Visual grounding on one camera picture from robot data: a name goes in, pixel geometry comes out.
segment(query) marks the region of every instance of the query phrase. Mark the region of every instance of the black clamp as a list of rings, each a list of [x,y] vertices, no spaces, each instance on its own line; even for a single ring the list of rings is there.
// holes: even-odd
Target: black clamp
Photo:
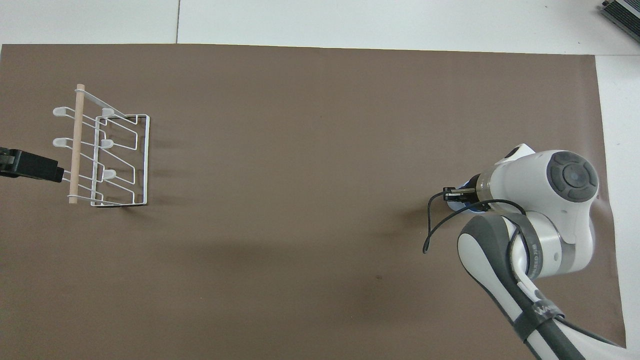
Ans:
[[[471,196],[475,195],[475,193],[476,189],[474,188],[457,189],[453,186],[446,186],[442,188],[442,199],[444,201],[470,202],[472,200]]]
[[[62,182],[65,169],[58,162],[30,152],[0,147],[0,176],[30,177],[38,180]]]
[[[513,322],[513,329],[522,341],[526,341],[540,324],[558,315],[564,317],[563,312],[551,300],[539,300],[528,309],[523,309],[522,314]]]

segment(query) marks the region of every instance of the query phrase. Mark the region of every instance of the gray strap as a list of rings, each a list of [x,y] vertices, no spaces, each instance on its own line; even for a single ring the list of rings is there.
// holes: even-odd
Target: gray strap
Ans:
[[[11,165],[13,164],[14,160],[15,160],[15,157],[11,155],[0,154],[0,164]]]
[[[562,311],[549,299],[536,301],[531,307],[524,309],[513,322],[513,329],[522,341],[536,330],[541,323],[553,319],[556,315],[564,317]]]

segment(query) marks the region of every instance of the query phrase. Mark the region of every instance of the wooden dowel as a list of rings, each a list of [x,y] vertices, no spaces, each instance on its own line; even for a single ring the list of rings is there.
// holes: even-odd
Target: wooden dowel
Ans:
[[[83,84],[77,85],[78,90],[84,90]],[[74,118],[74,144],[71,152],[71,176],[69,184],[69,204],[77,204],[78,180],[80,178],[80,148],[82,141],[82,117],[84,112],[84,92],[76,91],[76,115]]]

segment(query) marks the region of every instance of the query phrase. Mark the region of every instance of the black object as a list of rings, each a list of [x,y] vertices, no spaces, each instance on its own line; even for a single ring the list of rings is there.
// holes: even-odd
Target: black object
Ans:
[[[640,42],[640,0],[604,1],[602,6],[604,17]]]
[[[467,205],[464,208],[461,208],[457,211],[454,211],[453,213],[447,215],[444,219],[442,219],[439,223],[436,224],[436,226],[434,226],[433,228],[431,228],[431,203],[438,197],[444,195],[444,192],[439,192],[437,194],[434,194],[430,199],[429,202],[427,203],[427,227],[428,227],[428,231],[427,231],[427,238],[424,240],[424,244],[422,245],[422,253],[426,254],[427,251],[429,250],[429,244],[431,243],[431,237],[433,236],[433,233],[436,232],[436,230],[438,230],[438,228],[440,226],[442,226],[442,224],[444,224],[445,222],[449,221],[452,217],[455,217],[456,215],[465,212],[466,210],[469,209],[476,209],[479,206],[484,206],[484,205],[488,205],[488,204],[493,204],[496,202],[501,202],[503,204],[509,204],[513,207],[515,207],[521,214],[526,215],[527,212],[525,211],[525,209],[523,207],[521,207],[519,204],[511,201],[511,200],[504,200],[504,199],[490,199],[490,200],[483,200],[483,201],[479,201],[479,202],[475,202],[473,204]]]
[[[511,151],[509,151],[509,153],[508,153],[508,154],[506,154],[506,155],[504,156],[504,158],[505,158],[505,159],[506,159],[506,158],[510,158],[510,157],[511,157],[511,155],[515,154],[515,153],[516,153],[516,151],[518,151],[518,149],[519,149],[519,148],[520,148],[519,146],[514,147]]]
[[[0,147],[0,175],[30,177],[38,180],[62,182],[65,169],[58,162],[30,152]]]
[[[518,147],[516,147],[515,149],[512,150],[512,152],[515,152],[518,150]],[[464,184],[464,186],[461,186],[460,188],[456,189],[454,187],[445,187],[442,189],[442,191],[444,192],[444,194],[442,195],[442,198],[444,201],[453,201],[453,202],[462,202],[465,204],[475,204],[480,202],[480,199],[478,199],[478,195],[476,192],[476,185],[478,182],[478,178],[480,177],[480,174],[476,174],[474,176],[471,177],[471,179],[469,179],[469,181],[467,181],[466,184]],[[464,190],[464,189],[468,189],[469,192],[463,192],[463,193],[454,193],[454,190]],[[489,211],[489,209],[491,209],[489,207],[489,205],[482,205],[482,206],[478,206],[477,208],[472,209],[473,211]]]

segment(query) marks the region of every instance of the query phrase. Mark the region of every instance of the white floor tile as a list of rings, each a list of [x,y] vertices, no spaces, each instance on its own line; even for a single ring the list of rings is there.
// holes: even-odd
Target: white floor tile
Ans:
[[[627,347],[640,352],[640,56],[597,56]]]
[[[182,0],[178,42],[640,54],[599,1]]]
[[[0,44],[172,43],[178,0],[0,0]]]

